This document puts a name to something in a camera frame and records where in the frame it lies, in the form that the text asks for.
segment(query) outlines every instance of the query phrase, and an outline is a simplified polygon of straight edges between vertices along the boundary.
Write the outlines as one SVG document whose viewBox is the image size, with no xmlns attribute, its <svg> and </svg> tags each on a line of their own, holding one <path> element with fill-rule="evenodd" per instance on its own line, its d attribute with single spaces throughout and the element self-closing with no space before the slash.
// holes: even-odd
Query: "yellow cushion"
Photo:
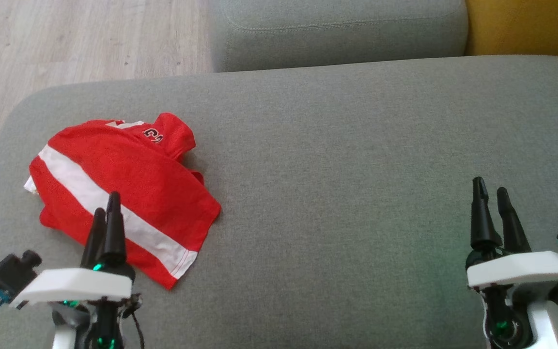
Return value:
<svg viewBox="0 0 558 349">
<path fill-rule="evenodd" d="M 467 55 L 558 56 L 558 0 L 466 0 Z"/>
</svg>

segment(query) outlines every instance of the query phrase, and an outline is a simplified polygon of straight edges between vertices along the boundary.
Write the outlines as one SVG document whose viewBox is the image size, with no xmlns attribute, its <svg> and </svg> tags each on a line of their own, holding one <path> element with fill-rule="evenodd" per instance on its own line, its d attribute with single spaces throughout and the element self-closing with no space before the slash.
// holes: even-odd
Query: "wooden floor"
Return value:
<svg viewBox="0 0 558 349">
<path fill-rule="evenodd" d="M 210 71 L 208 0 L 0 0 L 0 126 L 74 82 Z"/>
</svg>

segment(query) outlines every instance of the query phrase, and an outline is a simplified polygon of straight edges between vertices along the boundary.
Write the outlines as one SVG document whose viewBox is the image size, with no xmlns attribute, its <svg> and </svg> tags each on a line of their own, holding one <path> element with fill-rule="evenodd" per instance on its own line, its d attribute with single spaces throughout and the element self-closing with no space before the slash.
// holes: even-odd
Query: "gray sofa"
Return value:
<svg viewBox="0 0 558 349">
<path fill-rule="evenodd" d="M 458 26 L 465 35 L 465 20 Z M 428 51 L 461 52 L 454 45 Z M 231 57 L 226 69 L 289 64 L 239 65 L 234 54 L 217 56 Z M 223 210 L 172 291 L 138 273 L 147 348 L 484 348 L 482 305 L 464 269 L 476 175 L 507 186 L 534 250 L 558 250 L 558 58 L 498 56 L 37 93 L 0 134 L 0 259 L 32 248 L 44 267 L 79 263 L 82 246 L 42 227 L 40 199 L 22 188 L 49 137 L 89 119 L 153 121 L 163 111 L 195 133 L 188 166 Z M 47 307 L 2 310 L 0 348 L 39 348 L 50 324 Z"/>
</svg>

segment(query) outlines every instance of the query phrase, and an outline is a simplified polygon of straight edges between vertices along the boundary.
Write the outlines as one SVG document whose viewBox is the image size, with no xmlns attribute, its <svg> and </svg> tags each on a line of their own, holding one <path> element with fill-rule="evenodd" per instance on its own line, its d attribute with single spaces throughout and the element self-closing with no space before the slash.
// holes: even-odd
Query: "gray fabric surface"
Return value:
<svg viewBox="0 0 558 349">
<path fill-rule="evenodd" d="M 147 348 L 483 349 L 464 270 L 476 175 L 509 188 L 534 250 L 558 251 L 558 58 L 507 56 L 37 93 L 0 135 L 0 259 L 79 262 L 22 189 L 51 135 L 162 111 L 195 133 L 187 161 L 223 212 L 173 291 L 138 274 Z M 2 310 L 0 349 L 35 348 L 48 327 L 46 307 Z"/>
<path fill-rule="evenodd" d="M 461 56 L 464 0 L 212 0 L 215 71 Z"/>
</svg>

